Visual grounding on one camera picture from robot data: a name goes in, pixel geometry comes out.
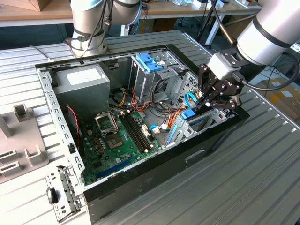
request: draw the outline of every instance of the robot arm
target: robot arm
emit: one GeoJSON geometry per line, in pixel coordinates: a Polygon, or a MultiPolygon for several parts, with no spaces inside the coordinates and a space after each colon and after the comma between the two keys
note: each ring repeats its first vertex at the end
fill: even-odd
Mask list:
{"type": "Polygon", "coordinates": [[[142,1],[71,0],[71,8],[74,33],[68,45],[76,57],[82,57],[104,53],[105,32],[111,25],[136,23],[142,13],[142,1]]]}
{"type": "MultiPolygon", "coordinates": [[[[240,34],[233,48],[214,54],[207,65],[200,66],[201,98],[196,102],[195,112],[204,105],[229,109],[239,106],[238,94],[244,85],[250,86],[247,81],[299,40],[300,1],[261,0],[259,3],[261,11],[240,34]]],[[[299,71],[297,60],[296,64],[294,77],[299,71]]]]}

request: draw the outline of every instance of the red cable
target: red cable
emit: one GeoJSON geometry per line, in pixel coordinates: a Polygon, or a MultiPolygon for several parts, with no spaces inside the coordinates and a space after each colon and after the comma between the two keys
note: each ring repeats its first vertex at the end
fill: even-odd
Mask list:
{"type": "Polygon", "coordinates": [[[76,113],[74,112],[74,110],[70,106],[66,106],[66,108],[69,109],[75,117],[75,122],[76,122],[76,127],[77,127],[77,141],[78,141],[78,147],[79,147],[79,138],[80,137],[79,137],[79,126],[78,126],[77,116],[76,116],[76,113]]]}

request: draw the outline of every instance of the table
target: table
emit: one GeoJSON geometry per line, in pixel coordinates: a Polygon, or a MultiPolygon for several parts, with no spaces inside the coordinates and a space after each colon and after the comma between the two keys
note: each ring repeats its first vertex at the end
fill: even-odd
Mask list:
{"type": "MultiPolygon", "coordinates": [[[[72,10],[68,0],[51,0],[41,12],[4,5],[0,6],[0,27],[73,22],[72,10]]],[[[204,10],[204,7],[197,7],[193,4],[177,6],[172,2],[150,2],[148,4],[147,19],[203,16],[204,10]]],[[[234,1],[217,10],[221,20],[223,20],[226,15],[248,15],[259,11],[258,9],[246,9],[234,3],[234,1]]],[[[142,12],[140,19],[144,18],[145,13],[142,12]]],[[[218,28],[219,25],[215,22],[206,44],[211,44],[218,28]]],[[[128,31],[129,26],[122,25],[121,36],[128,35],[128,31]]]]}
{"type": "MultiPolygon", "coordinates": [[[[107,38],[113,53],[174,44],[196,65],[210,54],[180,31],[107,38]]],[[[40,46],[55,60],[72,58],[64,44],[40,46]]],[[[18,103],[33,107],[50,163],[0,185],[4,224],[55,225],[44,175],[66,163],[34,64],[47,62],[32,48],[0,51],[0,113],[18,103]]],[[[101,220],[98,225],[294,224],[300,215],[300,127],[255,91],[240,98],[250,114],[212,155],[101,220]]],[[[84,209],[66,225],[89,223],[84,209]]]]}

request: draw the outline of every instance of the metal workbench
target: metal workbench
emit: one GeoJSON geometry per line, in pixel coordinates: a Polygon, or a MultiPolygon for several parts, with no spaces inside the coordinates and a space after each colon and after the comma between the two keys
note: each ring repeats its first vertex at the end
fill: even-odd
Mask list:
{"type": "MultiPolygon", "coordinates": [[[[112,52],[175,44],[195,64],[209,54],[188,35],[168,31],[108,38],[112,52]]],[[[39,47],[55,60],[72,58],[64,44],[39,47]]],[[[0,51],[0,113],[33,107],[50,164],[0,185],[0,224],[56,224],[44,174],[66,161],[34,64],[32,48],[0,51]]],[[[102,225],[294,224],[300,217],[300,129],[255,92],[240,98],[251,115],[214,154],[105,217],[102,225]]],[[[85,211],[67,225],[89,224],[85,211]]]]}

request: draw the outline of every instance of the ram slot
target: ram slot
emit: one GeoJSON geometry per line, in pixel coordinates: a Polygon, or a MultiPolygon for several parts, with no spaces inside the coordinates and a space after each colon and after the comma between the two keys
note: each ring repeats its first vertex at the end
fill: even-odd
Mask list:
{"type": "Polygon", "coordinates": [[[137,145],[139,152],[143,153],[146,149],[150,149],[150,145],[140,129],[135,124],[134,120],[130,115],[124,115],[120,117],[121,122],[124,124],[125,129],[128,131],[129,135],[137,145]]]}
{"type": "Polygon", "coordinates": [[[145,138],[144,134],[141,132],[141,130],[139,129],[139,127],[136,125],[135,121],[133,120],[133,118],[128,115],[128,122],[131,125],[131,128],[136,131],[136,133],[138,134],[140,141],[142,141],[144,148],[146,149],[150,149],[150,145],[147,141],[147,139],[145,138]]]}
{"type": "Polygon", "coordinates": [[[120,120],[121,120],[122,124],[124,125],[125,129],[127,130],[127,132],[129,133],[130,137],[132,138],[132,140],[136,144],[139,152],[144,152],[143,145],[141,145],[141,143],[139,142],[138,137],[132,131],[129,123],[126,121],[126,119],[124,117],[120,117],[120,120]]]}

